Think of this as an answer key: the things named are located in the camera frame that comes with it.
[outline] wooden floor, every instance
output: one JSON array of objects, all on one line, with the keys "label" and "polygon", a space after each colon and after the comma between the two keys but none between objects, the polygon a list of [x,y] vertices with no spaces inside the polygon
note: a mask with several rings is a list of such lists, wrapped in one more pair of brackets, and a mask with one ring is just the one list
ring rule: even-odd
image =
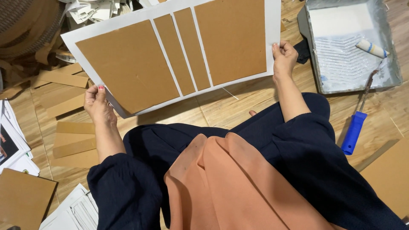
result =
[{"label": "wooden floor", "polygon": [[[282,22],[287,27],[281,33],[282,40],[293,45],[302,40],[297,24],[297,14],[304,2],[282,0]],[[354,154],[348,156],[351,165],[357,165],[388,140],[409,136],[409,6],[407,0],[387,0],[388,21],[392,28],[404,83],[386,91],[372,92],[366,101],[364,113],[368,114]],[[317,92],[311,64],[295,66],[293,78],[302,92]],[[57,84],[49,84],[35,90],[27,90],[11,100],[17,120],[32,148],[33,161],[41,169],[40,176],[58,181],[57,193],[49,213],[74,189],[78,183],[88,188],[86,176],[89,169],[49,166],[58,121],[91,122],[83,109],[63,117],[48,118],[40,105],[40,96],[58,90]],[[186,123],[231,129],[250,117],[249,110],[259,112],[277,102],[277,93],[271,77],[264,77],[226,87],[234,98],[223,89],[169,105],[156,111],[128,119],[119,118],[121,135],[141,124]],[[328,96],[331,105],[330,122],[334,127],[337,144],[343,140],[350,117],[355,111],[359,93]]]}]

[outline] paint roller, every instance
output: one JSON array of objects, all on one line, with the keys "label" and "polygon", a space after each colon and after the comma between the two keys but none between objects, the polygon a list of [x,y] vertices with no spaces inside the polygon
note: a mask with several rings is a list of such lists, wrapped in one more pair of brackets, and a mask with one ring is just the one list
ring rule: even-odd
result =
[{"label": "paint roller", "polygon": [[356,46],[370,54],[376,55],[380,58],[386,58],[390,53],[381,47],[374,45],[368,42],[365,39],[362,39],[360,42],[356,44]]}]

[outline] forearm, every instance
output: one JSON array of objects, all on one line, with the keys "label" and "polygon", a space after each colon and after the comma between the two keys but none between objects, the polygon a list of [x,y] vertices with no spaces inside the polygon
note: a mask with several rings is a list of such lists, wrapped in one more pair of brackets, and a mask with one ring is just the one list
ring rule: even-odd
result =
[{"label": "forearm", "polygon": [[311,112],[291,76],[274,78],[274,83],[277,87],[284,122],[300,114]]},{"label": "forearm", "polygon": [[126,153],[124,142],[115,124],[96,124],[95,139],[99,162],[117,153]]}]

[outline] knee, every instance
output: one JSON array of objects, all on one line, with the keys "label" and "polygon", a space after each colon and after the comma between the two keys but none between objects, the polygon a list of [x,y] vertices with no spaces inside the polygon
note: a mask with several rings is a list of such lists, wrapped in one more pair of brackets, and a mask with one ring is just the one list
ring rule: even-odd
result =
[{"label": "knee", "polygon": [[329,119],[330,104],[323,95],[313,92],[304,92],[302,95],[312,113],[320,114]]}]

